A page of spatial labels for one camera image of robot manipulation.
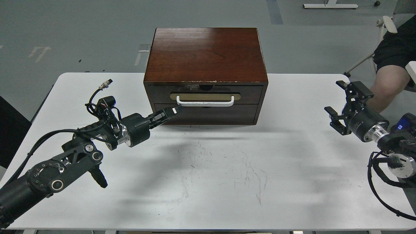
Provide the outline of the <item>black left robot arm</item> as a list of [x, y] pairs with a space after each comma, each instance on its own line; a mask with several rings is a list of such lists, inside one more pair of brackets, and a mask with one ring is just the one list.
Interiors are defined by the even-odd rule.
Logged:
[[120, 120], [112, 110], [112, 105], [94, 105], [98, 122], [75, 130], [73, 138], [62, 145], [61, 154], [6, 182], [1, 188], [1, 228], [8, 228], [37, 203], [61, 192], [86, 172], [106, 188], [108, 183], [99, 168], [103, 153], [92, 140], [105, 142], [110, 150], [123, 143], [132, 148], [150, 137], [150, 129], [183, 112], [183, 107], [163, 108], [147, 117], [134, 113]]

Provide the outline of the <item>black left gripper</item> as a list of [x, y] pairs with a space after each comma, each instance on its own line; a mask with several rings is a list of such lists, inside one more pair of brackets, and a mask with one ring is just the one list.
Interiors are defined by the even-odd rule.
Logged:
[[125, 143], [132, 148], [146, 141], [150, 138], [150, 129], [166, 123], [182, 112], [183, 107], [177, 105], [173, 108], [163, 108], [150, 114], [148, 117], [134, 113], [122, 118], [120, 121], [122, 125], [122, 137], [119, 139], [119, 144]]

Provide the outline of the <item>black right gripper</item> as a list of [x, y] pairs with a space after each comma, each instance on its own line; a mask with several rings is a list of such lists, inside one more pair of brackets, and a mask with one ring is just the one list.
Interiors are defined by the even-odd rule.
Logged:
[[389, 121], [372, 109], [365, 109], [366, 102], [374, 97], [374, 93], [362, 82], [355, 81], [346, 83], [342, 80], [336, 84], [345, 91], [346, 105], [344, 111], [353, 111], [352, 117], [344, 120], [332, 107], [327, 106], [324, 110], [331, 119], [330, 126], [340, 135], [354, 133], [362, 142], [378, 142], [383, 136], [388, 135], [387, 127]]

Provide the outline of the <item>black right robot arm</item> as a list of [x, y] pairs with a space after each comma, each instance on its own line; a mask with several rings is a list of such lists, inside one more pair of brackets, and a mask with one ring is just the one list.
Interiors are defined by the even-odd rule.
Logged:
[[329, 114], [330, 126], [341, 135], [353, 133], [362, 142], [375, 142], [382, 153], [387, 156], [382, 162], [387, 163], [391, 173], [396, 177], [415, 181], [415, 116], [407, 113], [388, 131], [389, 121], [369, 108], [367, 101], [373, 93], [360, 81], [346, 83], [342, 80], [336, 84], [345, 91], [346, 104], [341, 114], [330, 106], [324, 110]]

